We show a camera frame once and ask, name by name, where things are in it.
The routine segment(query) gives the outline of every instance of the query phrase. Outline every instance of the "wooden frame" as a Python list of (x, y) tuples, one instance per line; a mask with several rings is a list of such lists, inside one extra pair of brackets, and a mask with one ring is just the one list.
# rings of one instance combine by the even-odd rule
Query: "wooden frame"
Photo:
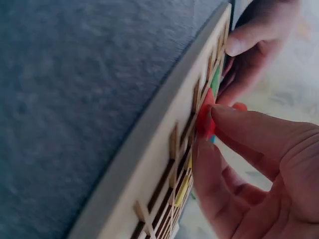
[(170, 238), (192, 186), (188, 161), (194, 125), (216, 62), (220, 66), (224, 62), (230, 14), (230, 5), (222, 3), (176, 65), (103, 176), (69, 239)]

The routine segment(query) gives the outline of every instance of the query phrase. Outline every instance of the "puzzle board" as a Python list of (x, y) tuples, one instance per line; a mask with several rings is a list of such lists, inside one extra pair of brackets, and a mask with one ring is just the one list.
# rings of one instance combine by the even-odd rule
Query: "puzzle board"
[(70, 239), (169, 239), (193, 184), (195, 121), (218, 92), (231, 6), (207, 23), (129, 135)]

